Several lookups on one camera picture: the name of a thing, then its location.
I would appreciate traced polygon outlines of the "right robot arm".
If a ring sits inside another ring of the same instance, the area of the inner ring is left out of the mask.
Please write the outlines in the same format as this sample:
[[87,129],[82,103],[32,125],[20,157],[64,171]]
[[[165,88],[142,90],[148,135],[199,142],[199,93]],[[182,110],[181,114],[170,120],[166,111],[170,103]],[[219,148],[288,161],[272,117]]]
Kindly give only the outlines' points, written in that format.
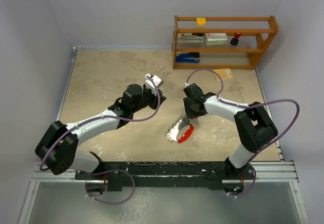
[[236,150],[226,158],[225,173],[237,179],[250,159],[278,136],[278,130],[266,109],[259,102],[241,104],[221,98],[215,93],[205,94],[197,84],[183,89],[186,116],[190,119],[207,114],[220,116],[235,123],[240,139]]

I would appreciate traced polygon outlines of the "silver red key holder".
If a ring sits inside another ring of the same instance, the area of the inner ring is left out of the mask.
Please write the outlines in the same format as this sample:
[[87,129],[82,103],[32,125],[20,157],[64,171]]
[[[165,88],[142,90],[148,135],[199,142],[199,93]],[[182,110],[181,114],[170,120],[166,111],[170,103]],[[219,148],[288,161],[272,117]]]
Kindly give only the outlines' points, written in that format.
[[183,143],[192,135],[193,131],[194,126],[189,118],[181,117],[168,129],[166,137],[169,142]]

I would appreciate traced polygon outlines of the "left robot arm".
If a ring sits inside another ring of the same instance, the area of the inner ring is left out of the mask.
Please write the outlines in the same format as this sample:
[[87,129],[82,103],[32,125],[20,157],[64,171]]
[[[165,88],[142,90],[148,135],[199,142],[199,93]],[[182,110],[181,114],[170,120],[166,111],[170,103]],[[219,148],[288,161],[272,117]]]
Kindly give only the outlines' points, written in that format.
[[92,179],[104,174],[102,160],[92,152],[76,153],[77,147],[107,131],[135,122],[134,113],[149,107],[158,111],[165,101],[160,82],[146,81],[143,86],[131,84],[113,105],[100,114],[75,123],[53,122],[35,148],[41,159],[39,169],[59,175],[68,169],[85,171]]

